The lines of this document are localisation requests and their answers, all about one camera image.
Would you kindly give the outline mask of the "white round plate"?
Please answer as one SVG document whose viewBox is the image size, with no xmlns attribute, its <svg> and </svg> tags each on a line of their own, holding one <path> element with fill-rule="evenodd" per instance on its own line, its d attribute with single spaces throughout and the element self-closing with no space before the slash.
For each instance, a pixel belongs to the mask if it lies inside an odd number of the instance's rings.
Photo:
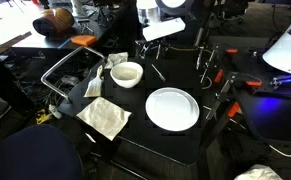
<svg viewBox="0 0 291 180">
<path fill-rule="evenodd" d="M 172 87 L 152 92 L 146 100 L 145 109 L 155 125 L 175 132 L 191 128 L 200 115 L 196 100 L 187 92 Z"/>
</svg>

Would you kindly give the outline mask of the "black perforated breadboard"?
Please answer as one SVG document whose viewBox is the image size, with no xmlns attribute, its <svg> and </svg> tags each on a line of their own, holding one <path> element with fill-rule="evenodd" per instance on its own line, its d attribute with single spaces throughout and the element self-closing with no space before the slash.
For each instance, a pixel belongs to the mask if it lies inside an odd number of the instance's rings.
<svg viewBox="0 0 291 180">
<path fill-rule="evenodd" d="M 230 93 L 239 104 L 252 134 L 269 144 L 291 144 L 290 76 L 268 65 L 263 48 L 218 45 L 215 64 L 229 81 Z"/>
</svg>

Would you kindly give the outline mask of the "beige folded cloth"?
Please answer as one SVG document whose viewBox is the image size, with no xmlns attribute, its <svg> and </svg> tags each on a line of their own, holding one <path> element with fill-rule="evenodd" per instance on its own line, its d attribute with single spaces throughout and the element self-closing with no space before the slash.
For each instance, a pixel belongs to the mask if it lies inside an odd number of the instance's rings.
<svg viewBox="0 0 291 180">
<path fill-rule="evenodd" d="M 77 114 L 82 121 L 112 141 L 127 124 L 131 112 L 97 97 Z"/>
</svg>

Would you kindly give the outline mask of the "orange sponge block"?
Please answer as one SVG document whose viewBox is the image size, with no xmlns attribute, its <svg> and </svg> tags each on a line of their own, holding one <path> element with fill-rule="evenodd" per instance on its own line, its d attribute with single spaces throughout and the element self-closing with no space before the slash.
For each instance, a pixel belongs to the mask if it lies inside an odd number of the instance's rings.
<svg viewBox="0 0 291 180">
<path fill-rule="evenodd" d="M 97 41 L 97 38 L 92 35 L 77 35 L 71 39 L 71 42 L 77 45 L 89 46 Z"/>
</svg>

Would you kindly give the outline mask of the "crumpled white cloth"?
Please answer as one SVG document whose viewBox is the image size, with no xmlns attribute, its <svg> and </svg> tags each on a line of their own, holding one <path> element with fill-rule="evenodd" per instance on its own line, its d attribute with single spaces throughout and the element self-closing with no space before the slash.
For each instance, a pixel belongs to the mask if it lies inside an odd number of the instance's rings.
<svg viewBox="0 0 291 180">
<path fill-rule="evenodd" d="M 127 62 L 127 61 L 128 61 L 127 52 L 109 54 L 107 57 L 107 63 L 105 65 L 105 69 L 111 69 L 115 65 L 123 63 L 123 62 Z"/>
</svg>

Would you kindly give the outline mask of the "white ceramic bowl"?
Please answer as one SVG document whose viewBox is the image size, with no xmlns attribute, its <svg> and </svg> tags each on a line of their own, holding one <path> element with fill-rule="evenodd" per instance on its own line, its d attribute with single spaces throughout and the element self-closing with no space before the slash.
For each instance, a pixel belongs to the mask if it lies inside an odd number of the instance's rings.
<svg viewBox="0 0 291 180">
<path fill-rule="evenodd" d="M 132 88 L 138 84 L 143 75 L 143 68 L 135 62 L 123 62 L 110 70 L 110 76 L 120 87 Z"/>
</svg>

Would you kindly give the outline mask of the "brown black helmet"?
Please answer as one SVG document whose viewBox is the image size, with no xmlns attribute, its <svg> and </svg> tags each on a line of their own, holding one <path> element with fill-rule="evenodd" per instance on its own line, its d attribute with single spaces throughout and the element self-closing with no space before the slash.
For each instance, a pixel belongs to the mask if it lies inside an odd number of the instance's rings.
<svg viewBox="0 0 291 180">
<path fill-rule="evenodd" d="M 55 36 L 70 29 L 74 24 L 74 17 L 64 8 L 46 9 L 32 24 L 39 34 Z"/>
</svg>

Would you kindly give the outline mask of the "white crumpled rag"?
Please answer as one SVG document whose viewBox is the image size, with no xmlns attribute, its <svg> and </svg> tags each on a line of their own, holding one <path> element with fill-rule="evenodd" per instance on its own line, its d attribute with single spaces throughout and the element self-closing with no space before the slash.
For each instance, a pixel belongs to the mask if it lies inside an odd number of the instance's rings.
<svg viewBox="0 0 291 180">
<path fill-rule="evenodd" d="M 237 175 L 234 180 L 283 180 L 269 166 L 255 164 L 247 171 Z"/>
</svg>

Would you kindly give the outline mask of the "dark blue chair back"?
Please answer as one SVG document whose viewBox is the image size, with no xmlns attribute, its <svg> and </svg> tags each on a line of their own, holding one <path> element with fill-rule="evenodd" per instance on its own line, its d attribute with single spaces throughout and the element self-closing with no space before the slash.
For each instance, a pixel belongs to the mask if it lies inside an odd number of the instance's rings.
<svg viewBox="0 0 291 180">
<path fill-rule="evenodd" d="M 31 126 L 0 142 L 0 180 L 83 180 L 83 167 L 58 128 Z"/>
</svg>

